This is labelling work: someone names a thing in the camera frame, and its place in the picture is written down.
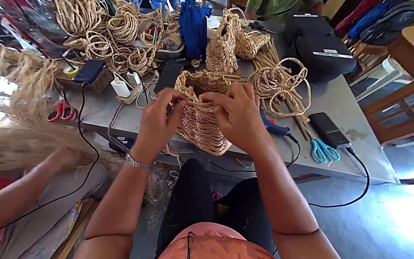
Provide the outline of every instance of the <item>green shirt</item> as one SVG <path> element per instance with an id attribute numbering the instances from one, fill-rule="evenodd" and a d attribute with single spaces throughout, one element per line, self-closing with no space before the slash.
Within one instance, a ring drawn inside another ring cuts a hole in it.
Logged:
<path id="1" fill-rule="evenodd" d="M 260 21 L 284 22 L 290 10 L 299 3 L 301 0 L 248 0 L 247 7 L 255 11 Z"/>

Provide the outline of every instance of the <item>woven bag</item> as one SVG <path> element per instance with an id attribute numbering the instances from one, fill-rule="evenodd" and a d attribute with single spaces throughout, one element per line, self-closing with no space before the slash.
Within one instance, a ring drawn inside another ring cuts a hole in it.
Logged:
<path id="1" fill-rule="evenodd" d="M 225 94 L 230 84 L 231 82 L 223 77 L 213 78 L 206 72 L 197 75 L 188 71 L 183 71 L 175 83 L 175 89 L 186 96 L 188 101 L 177 133 L 215 156 L 224 154 L 231 142 L 223 136 L 218 127 L 213 111 L 214 103 L 204 103 L 198 96 L 205 92 Z"/>
<path id="2" fill-rule="evenodd" d="M 253 59 L 258 50 L 271 39 L 271 35 L 262 34 L 259 31 L 245 32 L 242 27 L 247 24 L 247 19 L 245 18 L 244 12 L 238 7 L 225 9 L 223 16 L 230 17 L 231 19 L 236 39 L 235 53 L 243 59 Z M 253 33 L 260 33 L 261 35 L 253 36 Z"/>
<path id="3" fill-rule="evenodd" d="M 223 16 L 220 26 L 213 39 L 206 48 L 206 69 L 208 71 L 222 71 L 232 74 L 238 69 L 235 47 L 235 32 L 232 26 L 231 16 Z"/>
<path id="4" fill-rule="evenodd" d="M 259 36 L 251 36 L 257 31 L 251 31 L 249 33 L 239 31 L 236 33 L 236 55 L 243 59 L 253 59 L 258 50 L 271 39 L 271 35 L 262 34 Z"/>

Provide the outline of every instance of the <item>blue scissors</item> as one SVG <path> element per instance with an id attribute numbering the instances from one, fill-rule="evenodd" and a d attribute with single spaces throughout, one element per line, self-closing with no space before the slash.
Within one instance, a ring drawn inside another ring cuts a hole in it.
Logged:
<path id="1" fill-rule="evenodd" d="M 316 138 L 314 133 L 305 125 L 306 132 L 309 134 L 310 142 L 312 144 L 312 156 L 321 163 L 328 162 L 327 156 L 332 158 L 335 161 L 339 161 L 340 156 L 338 151 L 333 147 L 325 144 L 322 140 Z"/>

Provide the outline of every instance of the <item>red scissors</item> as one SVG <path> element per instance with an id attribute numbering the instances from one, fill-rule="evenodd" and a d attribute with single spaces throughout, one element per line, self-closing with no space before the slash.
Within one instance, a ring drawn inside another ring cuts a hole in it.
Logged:
<path id="1" fill-rule="evenodd" d="M 53 111 L 49 116 L 47 116 L 46 120 L 49 122 L 56 122 L 60 119 L 62 120 L 72 120 L 76 116 L 76 109 L 71 106 L 63 96 L 58 97 L 60 99 L 60 103 L 57 104 L 55 111 Z"/>

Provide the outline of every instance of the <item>silver watch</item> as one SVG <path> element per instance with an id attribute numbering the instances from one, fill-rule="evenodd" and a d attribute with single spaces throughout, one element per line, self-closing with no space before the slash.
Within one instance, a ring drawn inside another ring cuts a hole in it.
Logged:
<path id="1" fill-rule="evenodd" d="M 138 161 L 135 161 L 135 159 L 133 159 L 132 156 L 130 156 L 130 154 L 126 155 L 126 160 L 129 161 L 129 163 L 136 168 L 147 168 L 147 169 L 151 169 L 153 167 L 153 165 L 155 164 L 154 162 L 151 162 L 150 164 L 144 164 Z"/>

